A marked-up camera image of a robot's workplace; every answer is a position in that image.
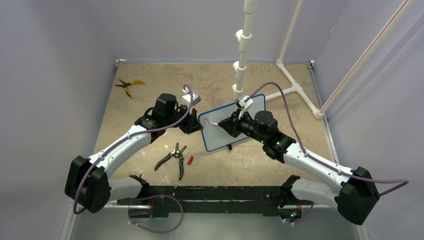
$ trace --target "gray wall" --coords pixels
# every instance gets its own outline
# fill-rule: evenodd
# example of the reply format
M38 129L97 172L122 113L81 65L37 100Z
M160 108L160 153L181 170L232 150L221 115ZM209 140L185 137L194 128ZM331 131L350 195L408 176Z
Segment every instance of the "gray wall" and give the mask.
M0 239L59 238L71 160L92 153L114 59L83 0L0 2Z
M115 58L141 62L235 61L243 0L87 0ZM314 60L348 0L305 0L285 61ZM296 0L260 0L250 61L274 62Z
M314 64L323 101L401 2L349 1ZM424 238L424 2L405 10L327 112L342 164L365 167L376 179L411 181L382 197L371 212L365 224L372 240Z

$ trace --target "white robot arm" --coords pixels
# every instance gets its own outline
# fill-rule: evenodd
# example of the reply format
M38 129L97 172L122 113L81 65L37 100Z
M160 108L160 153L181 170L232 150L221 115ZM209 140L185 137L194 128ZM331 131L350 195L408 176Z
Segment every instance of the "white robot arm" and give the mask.
M184 93L186 95L183 96L183 104L180 106L178 106L175 96L167 93L161 94L157 98L155 106L149 108L114 143L88 158L81 156L75 158L69 169L65 187L66 195L77 199L77 202L91 213L98 212L109 201L150 196L149 184L139 176L131 175L123 179L109 178L133 154L165 133L165 130L145 131L157 130L175 123L181 120L187 111L189 112L187 117L173 127L180 128L186 134L202 129L197 120L197 111L187 107L190 103L190 94L187 91ZM192 106L199 101L199 95L193 92ZM271 112L259 111L254 119L251 118L248 112L250 104L249 100L246 101L246 104L237 104L238 110L217 125L235 138L243 133L263 143L262 150L270 158L301 169L322 182L310 182L292 175L282 186L278 187L279 193L276 194L277 197L273 201L276 204L275 209L297 201L313 201L336 208L347 220L361 225L379 200L380 195L374 183L352 179L341 173L352 173L371 179L370 173L361 167L353 170L335 164L309 150L308 156L306 156L300 143L279 131L278 122L273 118ZM313 161L311 157L333 169ZM83 176L89 171L89 168L92 170L87 180L84 181Z
M199 103L201 98L195 92L189 93L187 88L183 89L183 92L185 95L182 97L180 106L174 95L162 93L157 98L155 106L149 108L123 136L111 145L88 158L76 157L70 165L65 194L72 199L77 199L77 202L91 213L98 212L109 201L139 196L143 185L147 184L140 177L130 176L110 180L109 178L133 154L165 133L165 129L146 131L158 130L177 121L180 122L173 127L180 128L185 134L202 129L197 120L196 109L189 109L191 94L192 107ZM92 170L89 177L84 180L84 175L89 168Z
M248 109L240 102L237 106L238 109L230 117L217 124L219 127L234 138L245 134L261 142L262 150L271 159L301 169L322 182L310 182L292 175L281 186L280 208L288 203L308 200L336 208L350 222L363 224L380 199L373 182L352 178L352 175L355 175L371 179L366 169L359 167L354 170L331 162L309 150L306 153L300 142L279 131L278 122L271 112L259 111L252 118Z

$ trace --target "vertical white pipe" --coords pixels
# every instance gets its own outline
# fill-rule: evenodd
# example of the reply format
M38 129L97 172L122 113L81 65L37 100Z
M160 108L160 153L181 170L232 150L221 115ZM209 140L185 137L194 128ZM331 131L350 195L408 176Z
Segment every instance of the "vertical white pipe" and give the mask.
M243 33L242 38L250 38L252 36L252 27L253 27L253 13L256 11L256 7L258 5L258 0L244 0L244 25L243 25ZM244 52L240 51L240 58L238 60L238 67L240 69L246 70L246 62L247 62L247 48ZM243 80L245 78L245 74L241 74L242 77L237 78L237 84L235 89L238 92L243 90Z
M285 34L285 39L281 47L281 52L279 53L278 62L282 63L284 54L286 54L287 46L289 46L290 38L292 37L293 30L295 29L296 22L299 17L299 13L301 12L302 4L304 0L297 0L296 6L294 7L293 16L291 16L290 24L287 29L287 33Z
M344 76L343 80L340 82L340 84L337 86L337 88L334 90L334 92L331 94L331 96L327 99L327 101L322 105L321 109L318 111L318 114L324 115L324 113L329 109L331 104L337 99L337 97L340 95L340 93L346 88L346 86L351 82L354 75L361 69L363 64L367 61L367 59L372 55L370 52L371 48L375 49L378 47L379 44L383 42L383 40L387 37L387 33L390 32L394 24L394 19L396 16L399 16L399 12L405 7L409 0L404 0L402 4L396 9L396 11L393 13L393 15L389 18L389 20L386 22L386 24L381 28L381 30L378 32L377 36L375 36L374 40L369 44L369 46L365 49L365 51L362 53L360 58L355 62L355 64L352 66L352 68L349 70L349 72Z

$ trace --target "whiteboard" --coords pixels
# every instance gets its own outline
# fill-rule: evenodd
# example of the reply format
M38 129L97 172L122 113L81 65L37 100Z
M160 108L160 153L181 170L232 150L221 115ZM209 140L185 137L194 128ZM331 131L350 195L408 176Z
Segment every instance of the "whiteboard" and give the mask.
M258 94L252 97L253 103L250 106L249 114L252 118L255 117L255 114L259 111L265 110L265 95ZM219 123L222 120L231 116L231 114L237 110L237 105L235 102L220 106L218 108L206 111L201 113L198 116L199 123L203 126L201 135L203 137L204 147L206 151L212 152L214 150L225 147L229 144L235 144L241 140L247 139L248 136L240 134L238 137L234 138L230 136L224 129L220 126L211 125L206 121L208 119L212 123Z

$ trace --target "beige tabletop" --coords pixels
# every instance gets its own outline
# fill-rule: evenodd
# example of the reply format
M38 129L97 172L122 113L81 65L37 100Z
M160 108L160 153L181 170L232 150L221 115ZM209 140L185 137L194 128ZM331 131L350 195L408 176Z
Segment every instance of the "beige tabletop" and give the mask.
M316 96L307 68L303 64L287 65L286 68L300 83L306 94L317 106ZM144 81L129 87L134 99L129 98L124 89L113 86L101 123L94 152L102 150L121 137L143 115L145 110L155 105L161 93L177 96L181 102L183 84L190 84L192 90L201 97L196 105L198 113L234 102L231 85L236 82L236 74L231 64L120 64L115 76L125 82ZM250 94L263 83L273 81L283 89L291 85L274 64L251 64L247 66L243 88ZM260 93L269 95L277 92L274 86L267 86ZM287 95L287 101L294 125L305 147L331 159L326 132L321 120L316 119L311 110L297 93ZM295 137L290 127L283 99L281 97L266 103L278 121L279 129ZM184 176L178 180L179 166L176 158L170 159L157 171L156 163L171 152L179 142L184 151ZM190 156L194 157L187 165ZM190 135L178 128L171 128L153 144L141 149L127 160L111 178L125 178L131 174L142 175L151 185L195 185L195 186L277 186L290 175L299 175L315 180L302 170L272 160L262 151L262 145L248 140L233 147L207 152L200 131Z

